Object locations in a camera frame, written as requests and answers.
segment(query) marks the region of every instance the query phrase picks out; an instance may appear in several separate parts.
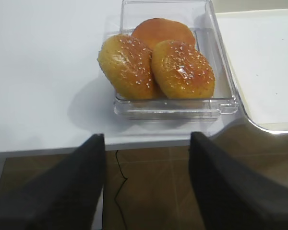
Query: hamburger bun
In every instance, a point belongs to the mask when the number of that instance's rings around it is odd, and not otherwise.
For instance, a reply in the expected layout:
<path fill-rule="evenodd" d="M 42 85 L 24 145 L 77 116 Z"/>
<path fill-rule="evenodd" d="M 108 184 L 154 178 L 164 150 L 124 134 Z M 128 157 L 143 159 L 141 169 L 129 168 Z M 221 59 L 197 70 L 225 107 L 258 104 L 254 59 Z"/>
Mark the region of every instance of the hamburger bun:
<path fill-rule="evenodd" d="M 215 77 L 206 58 L 194 46 L 163 41 L 152 52 L 152 70 L 163 93 L 174 98 L 210 98 Z"/>
<path fill-rule="evenodd" d="M 152 75 L 151 50 L 139 39 L 115 35 L 102 45 L 100 68 L 125 99 L 152 99 L 161 91 Z"/>
<path fill-rule="evenodd" d="M 153 18 L 139 24 L 132 33 L 153 50 L 155 45 L 165 40 L 176 40 L 195 46 L 191 30 L 182 23 L 163 18 Z"/>

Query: sesame seed bun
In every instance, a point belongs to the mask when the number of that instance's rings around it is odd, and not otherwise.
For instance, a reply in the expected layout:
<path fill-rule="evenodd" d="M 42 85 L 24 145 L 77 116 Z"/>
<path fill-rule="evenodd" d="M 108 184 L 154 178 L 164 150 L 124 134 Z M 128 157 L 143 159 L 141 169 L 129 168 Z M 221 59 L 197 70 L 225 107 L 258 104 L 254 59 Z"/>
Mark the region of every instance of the sesame seed bun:
<path fill-rule="evenodd" d="M 152 99 L 161 90 L 152 75 L 151 50 L 139 39 L 115 35 L 102 45 L 100 68 L 116 91 L 126 99 Z"/>
<path fill-rule="evenodd" d="M 215 89 L 213 70 L 194 46 L 163 41 L 152 52 L 152 70 L 163 93 L 174 98 L 210 98 Z"/>
<path fill-rule="evenodd" d="M 153 50 L 155 45 L 166 40 L 176 40 L 195 45 L 192 31 L 185 25 L 163 18 L 153 18 L 139 24 L 132 33 Z"/>

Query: black cable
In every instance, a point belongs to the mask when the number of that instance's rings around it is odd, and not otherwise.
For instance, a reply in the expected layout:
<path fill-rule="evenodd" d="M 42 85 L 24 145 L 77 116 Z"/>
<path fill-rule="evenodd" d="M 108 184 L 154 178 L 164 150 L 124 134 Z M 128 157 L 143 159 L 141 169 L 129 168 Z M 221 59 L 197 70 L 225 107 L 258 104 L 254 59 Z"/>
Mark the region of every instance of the black cable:
<path fill-rule="evenodd" d="M 121 183 L 120 188 L 118 189 L 118 191 L 117 191 L 117 193 L 116 193 L 116 195 L 115 195 L 115 197 L 114 197 L 114 201 L 115 201 L 117 207 L 118 207 L 119 210 L 120 210 L 121 219 L 123 220 L 123 223 L 124 223 L 125 229 L 127 230 L 127 224 L 126 224 L 126 220 L 125 220 L 125 217 L 124 217 L 123 211 L 122 211 L 122 209 L 121 209 L 119 203 L 118 203 L 117 200 L 116 200 L 116 198 L 118 197 L 118 195 L 119 195 L 121 189 L 123 188 L 124 184 L 125 184 L 126 181 L 128 180 L 128 178 L 124 176 L 124 174 L 123 174 L 123 172 L 122 172 L 122 170 L 121 170 L 120 162 L 119 162 L 119 159 L 118 159 L 118 157 L 117 157 L 117 153 L 118 153 L 118 152 L 119 152 L 119 151 L 117 150 L 116 153 L 115 153 L 116 162 L 117 162 L 117 164 L 119 165 L 120 173 L 121 173 L 121 176 L 124 178 L 124 181 L 123 181 L 123 183 Z"/>

